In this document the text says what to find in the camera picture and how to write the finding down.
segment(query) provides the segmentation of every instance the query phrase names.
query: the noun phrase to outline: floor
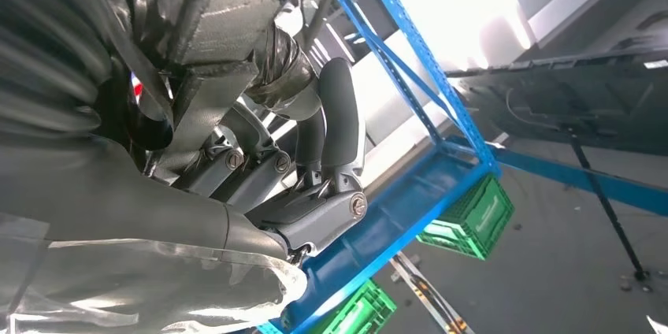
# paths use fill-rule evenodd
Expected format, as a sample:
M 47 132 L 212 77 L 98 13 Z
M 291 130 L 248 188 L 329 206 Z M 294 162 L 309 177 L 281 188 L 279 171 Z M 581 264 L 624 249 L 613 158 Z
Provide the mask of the floor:
M 509 148 L 572 164 L 567 145 L 517 139 Z M 668 187 L 668 158 L 585 148 L 592 167 Z M 596 197 L 504 167 L 501 183 L 515 214 L 485 261 L 413 242 L 421 271 L 478 334 L 564 332 L 653 334 L 646 316 L 668 324 L 668 218 L 613 202 L 640 261 L 652 270 L 652 293 L 630 276 L 633 268 Z M 397 303 L 381 331 L 438 333 L 391 266 L 374 279 Z M 623 277 L 630 291 L 623 291 Z

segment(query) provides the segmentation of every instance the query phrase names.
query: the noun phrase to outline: metal bolt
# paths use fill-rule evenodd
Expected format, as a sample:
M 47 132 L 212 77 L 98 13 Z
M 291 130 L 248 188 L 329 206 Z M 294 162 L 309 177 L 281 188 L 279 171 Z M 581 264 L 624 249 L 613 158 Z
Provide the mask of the metal bolt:
M 237 167 L 241 166 L 243 163 L 243 155 L 238 151 L 234 150 L 228 155 L 228 159 L 225 160 L 225 163 L 231 170 L 236 170 Z
M 366 213 L 366 197 L 362 194 L 353 196 L 351 200 L 351 213 L 354 218 L 360 218 Z
M 285 173 L 290 168 L 290 158 L 287 155 L 281 155 L 276 160 L 276 171 Z

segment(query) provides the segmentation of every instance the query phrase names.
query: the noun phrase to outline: black cable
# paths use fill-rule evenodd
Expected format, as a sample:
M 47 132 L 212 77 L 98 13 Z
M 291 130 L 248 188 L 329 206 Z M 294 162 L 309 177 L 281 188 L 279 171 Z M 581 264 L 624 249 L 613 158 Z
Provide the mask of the black cable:
M 521 121 L 521 122 L 523 122 L 523 123 L 526 123 L 526 124 L 536 125 L 536 126 L 539 126 L 539 127 L 548 128 L 548 129 L 557 130 L 557 131 L 559 130 L 559 128 L 556 127 L 556 126 L 552 126 L 552 125 L 544 124 L 544 123 L 539 123 L 539 122 L 537 122 L 537 121 L 529 121 L 529 120 L 526 120 L 526 119 L 523 119 L 523 118 L 519 117 L 519 116 L 513 111 L 513 109 L 510 108 L 510 94 L 513 92 L 513 90 L 514 90 L 514 89 L 511 88 L 510 90 L 508 90 L 508 91 L 506 92 L 506 108 L 508 108 L 508 112 L 510 112 L 510 114 L 513 115 L 514 118 L 516 118 L 516 119 L 518 119 L 519 121 Z

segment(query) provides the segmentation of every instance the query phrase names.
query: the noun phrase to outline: green plastic crate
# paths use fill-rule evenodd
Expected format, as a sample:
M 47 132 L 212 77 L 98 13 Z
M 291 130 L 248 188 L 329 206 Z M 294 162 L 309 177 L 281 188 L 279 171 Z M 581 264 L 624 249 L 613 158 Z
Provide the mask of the green plastic crate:
M 379 332 L 396 305 L 372 280 L 326 315 L 310 334 L 372 334 Z
M 485 260 L 513 212 L 499 181 L 488 174 L 427 225 L 417 240 Z

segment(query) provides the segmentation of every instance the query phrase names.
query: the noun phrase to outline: clear plastic sheet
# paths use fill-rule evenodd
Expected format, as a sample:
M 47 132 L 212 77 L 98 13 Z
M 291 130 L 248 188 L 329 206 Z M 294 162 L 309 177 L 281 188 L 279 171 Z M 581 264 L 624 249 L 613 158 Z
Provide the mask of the clear plastic sheet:
M 233 332 L 279 317 L 306 289 L 302 270 L 265 255 L 2 228 L 1 334 Z

